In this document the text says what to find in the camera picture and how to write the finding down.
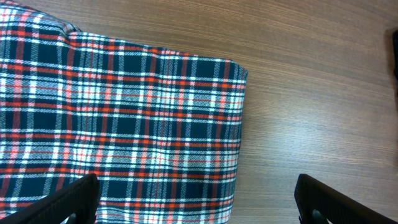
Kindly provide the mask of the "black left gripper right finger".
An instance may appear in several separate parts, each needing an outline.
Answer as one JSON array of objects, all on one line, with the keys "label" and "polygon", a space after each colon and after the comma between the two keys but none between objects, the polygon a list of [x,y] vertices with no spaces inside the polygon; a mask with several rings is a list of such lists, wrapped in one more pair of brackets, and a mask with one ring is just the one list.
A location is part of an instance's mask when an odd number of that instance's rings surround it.
[{"label": "black left gripper right finger", "polygon": [[307,174],[298,176],[294,198],[301,224],[397,224]]}]

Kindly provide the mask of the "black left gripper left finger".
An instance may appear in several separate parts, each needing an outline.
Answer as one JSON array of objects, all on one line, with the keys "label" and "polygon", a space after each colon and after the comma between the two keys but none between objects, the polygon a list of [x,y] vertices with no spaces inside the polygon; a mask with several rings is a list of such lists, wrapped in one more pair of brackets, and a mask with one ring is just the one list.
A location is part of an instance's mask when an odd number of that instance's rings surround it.
[{"label": "black left gripper left finger", "polygon": [[65,188],[1,219],[1,224],[94,224],[100,200],[96,174],[87,174]]}]

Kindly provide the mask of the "plaid sleeveless dress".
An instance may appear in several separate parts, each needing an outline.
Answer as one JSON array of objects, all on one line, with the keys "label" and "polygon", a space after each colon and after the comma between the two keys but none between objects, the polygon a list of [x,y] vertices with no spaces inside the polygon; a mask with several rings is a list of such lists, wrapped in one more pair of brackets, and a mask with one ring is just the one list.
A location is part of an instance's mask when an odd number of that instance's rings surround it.
[{"label": "plaid sleeveless dress", "polygon": [[248,71],[1,2],[1,216],[94,173],[98,223],[227,223]]}]

